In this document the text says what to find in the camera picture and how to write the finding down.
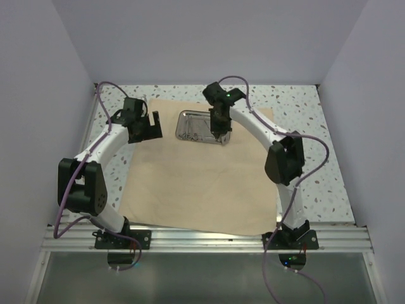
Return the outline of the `beige cloth wrap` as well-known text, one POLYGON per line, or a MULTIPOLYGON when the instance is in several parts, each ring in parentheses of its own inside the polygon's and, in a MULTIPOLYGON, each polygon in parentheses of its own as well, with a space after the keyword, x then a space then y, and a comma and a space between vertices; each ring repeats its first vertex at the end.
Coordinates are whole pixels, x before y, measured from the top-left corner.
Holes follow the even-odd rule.
POLYGON ((277 221, 277 187, 267 177, 267 152, 240 124, 230 141, 209 144, 176 137, 184 110, 198 103, 152 99, 163 135, 135 145, 119 212, 129 221, 197 231, 255 236, 277 221))

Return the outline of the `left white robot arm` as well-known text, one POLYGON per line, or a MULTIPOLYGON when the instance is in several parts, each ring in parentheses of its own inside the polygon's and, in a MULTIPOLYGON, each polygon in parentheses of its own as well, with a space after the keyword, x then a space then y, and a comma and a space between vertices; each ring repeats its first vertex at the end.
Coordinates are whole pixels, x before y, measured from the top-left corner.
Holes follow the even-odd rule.
POLYGON ((126 97, 123 107, 107 116, 105 128, 93 143, 59 162, 57 222, 63 210, 78 213, 111 231, 109 241, 115 247, 126 248, 132 234, 124 228, 126 218, 108 203, 104 170, 124 145, 162 137, 159 112, 148 112, 142 99, 126 97))

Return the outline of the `steel tweezers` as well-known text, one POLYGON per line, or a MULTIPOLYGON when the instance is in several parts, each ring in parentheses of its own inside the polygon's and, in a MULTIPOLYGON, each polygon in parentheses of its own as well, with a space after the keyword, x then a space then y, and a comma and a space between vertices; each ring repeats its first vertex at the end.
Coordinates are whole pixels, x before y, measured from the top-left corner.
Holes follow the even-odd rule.
POLYGON ((222 146, 228 144, 230 139, 230 134, 225 134, 223 136, 220 136, 216 141, 218 144, 221 144, 222 146))

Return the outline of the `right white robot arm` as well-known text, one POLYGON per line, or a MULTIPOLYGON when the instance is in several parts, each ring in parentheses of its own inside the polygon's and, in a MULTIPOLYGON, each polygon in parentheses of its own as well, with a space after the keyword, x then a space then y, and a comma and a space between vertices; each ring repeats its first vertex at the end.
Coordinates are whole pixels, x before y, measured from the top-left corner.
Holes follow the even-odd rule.
POLYGON ((252 134, 267 152, 265 173, 277 186, 282 206, 282 219, 273 238, 288 248, 297 248, 309 232, 304 216, 301 187, 297 185, 303 173, 304 149, 299 133, 288 135, 248 102, 248 94, 235 88, 224 90, 218 82, 202 91, 209 103, 210 131, 216 138, 232 131, 237 122, 252 134))

